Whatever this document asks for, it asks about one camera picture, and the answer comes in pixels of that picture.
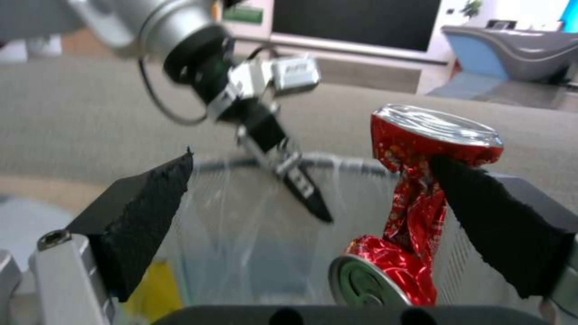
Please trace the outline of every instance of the wire mesh basket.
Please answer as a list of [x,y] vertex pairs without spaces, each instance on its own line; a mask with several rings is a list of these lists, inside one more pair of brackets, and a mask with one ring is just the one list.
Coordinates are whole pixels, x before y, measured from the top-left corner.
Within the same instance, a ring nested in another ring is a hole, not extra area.
[[[360,235],[381,236],[398,180],[378,161],[306,154],[335,222],[322,224],[250,158],[196,162],[164,248],[185,305],[334,304],[331,261]],[[484,263],[449,211],[435,256],[438,304],[537,315]]]

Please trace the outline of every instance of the metal bracket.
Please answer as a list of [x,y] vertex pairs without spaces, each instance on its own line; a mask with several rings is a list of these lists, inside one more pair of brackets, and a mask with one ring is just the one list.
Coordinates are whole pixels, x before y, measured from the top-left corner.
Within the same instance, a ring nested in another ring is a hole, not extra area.
[[578,319],[578,235],[574,238],[574,247],[568,263],[552,292],[551,299],[562,310]]
[[235,101],[259,98],[273,85],[273,96],[311,91],[321,80],[317,61],[309,56],[275,58],[243,62],[228,72],[229,83],[207,105],[207,115],[214,121]]
[[242,145],[255,159],[259,165],[267,170],[273,171],[274,164],[269,161],[265,153],[259,148],[255,140],[249,136],[247,128],[243,125],[237,128],[237,138],[239,144]]

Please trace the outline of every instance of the black cable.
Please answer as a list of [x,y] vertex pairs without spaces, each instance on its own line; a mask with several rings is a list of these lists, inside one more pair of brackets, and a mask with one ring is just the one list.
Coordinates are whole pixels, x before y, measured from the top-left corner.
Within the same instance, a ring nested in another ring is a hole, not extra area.
[[249,56],[247,57],[247,60],[254,59],[263,50],[268,50],[269,53],[271,53],[271,55],[274,58],[278,58],[281,56],[281,55],[279,55],[279,52],[277,52],[277,50],[275,49],[275,47],[272,44],[263,44],[260,47],[256,48],[253,52],[251,52],[251,54],[249,54]]
[[186,119],[184,117],[181,117],[175,113],[173,113],[169,108],[166,107],[166,105],[159,99],[159,97],[157,96],[157,93],[154,92],[153,90],[153,86],[150,83],[150,79],[149,79],[149,75],[146,72],[146,67],[145,67],[145,60],[144,58],[139,58],[138,59],[138,65],[139,65],[139,71],[140,71],[140,76],[143,79],[143,83],[144,83],[144,87],[147,91],[147,93],[149,94],[150,99],[153,101],[153,103],[156,105],[156,107],[158,108],[158,110],[161,111],[161,113],[166,116],[169,120],[175,122],[176,124],[179,125],[184,125],[184,126],[195,126],[198,124],[201,124],[203,121],[205,121],[207,119],[207,113],[203,114],[200,117],[196,117],[194,119]]

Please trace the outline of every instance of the carpet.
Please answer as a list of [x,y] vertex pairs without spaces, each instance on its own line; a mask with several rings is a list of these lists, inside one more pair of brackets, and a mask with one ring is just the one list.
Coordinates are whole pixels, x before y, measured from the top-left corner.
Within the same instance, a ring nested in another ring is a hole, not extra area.
[[550,84],[518,82],[461,72],[429,96],[578,112],[578,93]]
[[[159,66],[150,69],[168,105],[190,116],[203,112],[190,88],[173,87]],[[304,151],[343,156],[371,157],[369,116],[386,103],[477,120],[505,142],[490,169],[521,176],[578,212],[577,114],[337,84],[279,102],[282,122]],[[187,146],[198,158],[239,153],[234,134],[210,122],[172,124],[150,102],[132,61],[54,58],[0,66],[0,174],[107,185]]]

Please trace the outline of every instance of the crushed soda can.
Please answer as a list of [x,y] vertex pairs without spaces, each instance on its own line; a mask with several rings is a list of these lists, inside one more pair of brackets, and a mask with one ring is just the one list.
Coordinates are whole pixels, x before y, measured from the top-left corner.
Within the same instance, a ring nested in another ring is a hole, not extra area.
[[502,140],[478,122],[407,105],[375,111],[371,135],[374,158],[399,172],[399,182],[383,236],[356,238],[333,261],[332,293],[340,304],[433,305],[431,267],[447,203],[429,160],[441,155],[472,167],[494,163],[503,152]]

